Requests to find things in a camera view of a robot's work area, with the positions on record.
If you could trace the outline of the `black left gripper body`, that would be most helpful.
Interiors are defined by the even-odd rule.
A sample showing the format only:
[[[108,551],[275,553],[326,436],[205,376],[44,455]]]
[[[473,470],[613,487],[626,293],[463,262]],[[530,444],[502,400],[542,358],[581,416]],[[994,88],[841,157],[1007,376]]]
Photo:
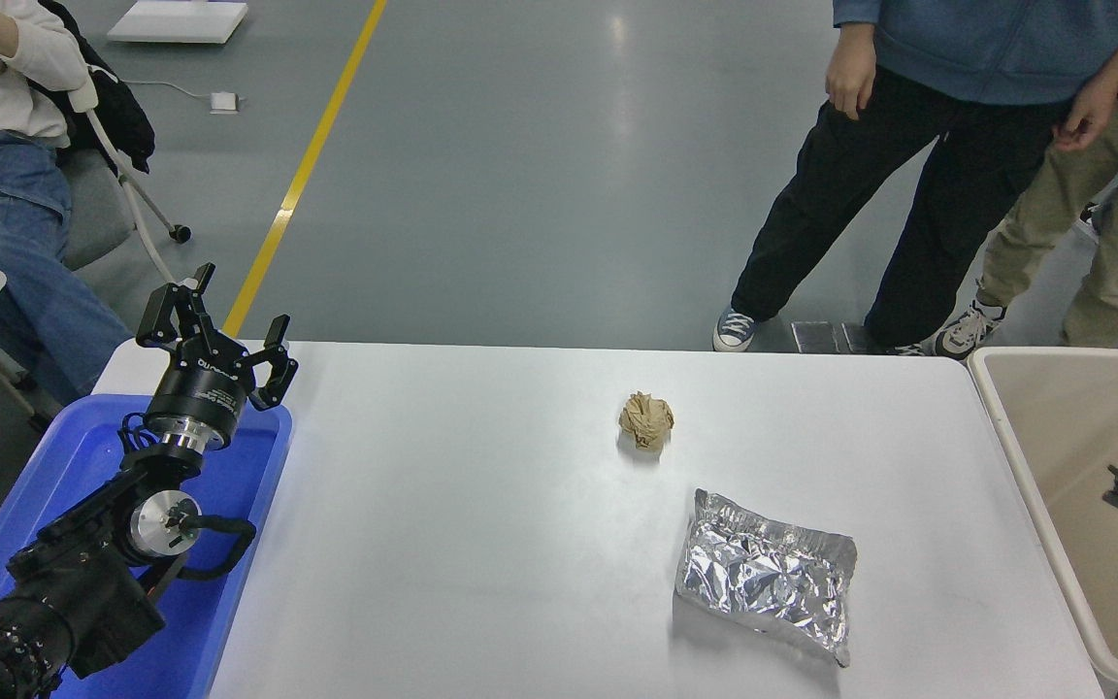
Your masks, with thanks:
[[[161,434],[174,423],[203,424],[217,437],[233,437],[243,415],[252,382],[241,380],[236,367],[247,357],[245,349],[169,350],[167,371],[146,407],[146,429]]]

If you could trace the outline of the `standing person's left hand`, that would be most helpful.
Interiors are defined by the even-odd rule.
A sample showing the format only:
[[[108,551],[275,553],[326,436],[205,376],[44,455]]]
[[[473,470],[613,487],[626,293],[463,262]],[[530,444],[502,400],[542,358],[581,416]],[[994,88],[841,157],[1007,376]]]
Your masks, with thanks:
[[[1076,94],[1064,123],[1053,127],[1052,147],[1079,151],[1091,147],[1103,133],[1118,105],[1118,76],[1096,75]]]

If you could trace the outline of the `standing person's right hand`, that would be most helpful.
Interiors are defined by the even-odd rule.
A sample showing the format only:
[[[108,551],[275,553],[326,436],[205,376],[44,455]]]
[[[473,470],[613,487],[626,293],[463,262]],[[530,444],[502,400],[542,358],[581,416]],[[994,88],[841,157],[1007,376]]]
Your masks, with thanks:
[[[842,23],[826,68],[824,85],[827,102],[839,114],[855,122],[873,93],[877,68],[874,35],[873,23]]]

